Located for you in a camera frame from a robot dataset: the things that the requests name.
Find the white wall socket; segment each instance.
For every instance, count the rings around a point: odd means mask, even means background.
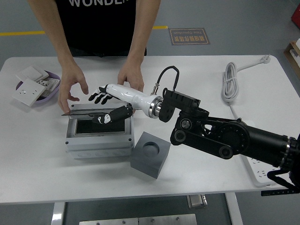
[[[26,79],[25,82],[13,93],[13,97],[28,106],[32,106],[46,87]]]

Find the black cable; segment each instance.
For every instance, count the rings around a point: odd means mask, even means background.
[[[176,78],[175,78],[175,83],[173,86],[173,91],[175,91],[175,88],[177,86],[177,82],[179,80],[179,70],[175,67],[175,66],[169,66],[167,68],[165,68],[159,75],[158,80],[157,80],[157,84],[159,84],[160,79],[162,78],[163,74],[165,73],[165,71],[169,70],[169,69],[174,69],[177,72]]]

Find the purple bowl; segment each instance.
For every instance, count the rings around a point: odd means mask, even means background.
[[[48,72],[48,71],[46,71],[47,73],[48,73],[48,77],[49,78],[53,78],[53,79],[58,79],[58,80],[60,80],[60,77],[59,76],[57,76],[56,74],[53,74],[53,73],[51,73],[51,72]],[[22,81],[20,81],[19,83],[18,83],[18,85],[16,86],[16,90],[22,85]],[[46,101],[48,101],[49,99],[51,99],[52,97],[53,97],[53,95],[55,95],[55,93],[59,90],[59,88],[60,88],[60,83],[57,85],[57,87],[54,89],[54,91],[52,91],[52,93],[50,94],[50,95],[48,95],[47,97],[39,97],[36,101],[35,101],[35,103],[37,103],[37,104],[40,104],[40,103],[44,103],[44,102],[46,102]]]

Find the square gray block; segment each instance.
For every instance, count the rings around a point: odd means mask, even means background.
[[[170,142],[143,132],[131,154],[130,166],[157,179],[170,146]]]

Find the human arm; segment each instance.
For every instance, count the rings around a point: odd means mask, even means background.
[[[72,85],[79,83],[84,94],[89,93],[88,85],[68,47],[55,0],[28,0],[28,3],[57,53],[62,68],[58,104],[67,113],[70,111],[67,100],[79,101],[70,94]]]
[[[143,91],[141,64],[161,0],[136,0],[135,30],[127,60],[118,75],[118,84]]]

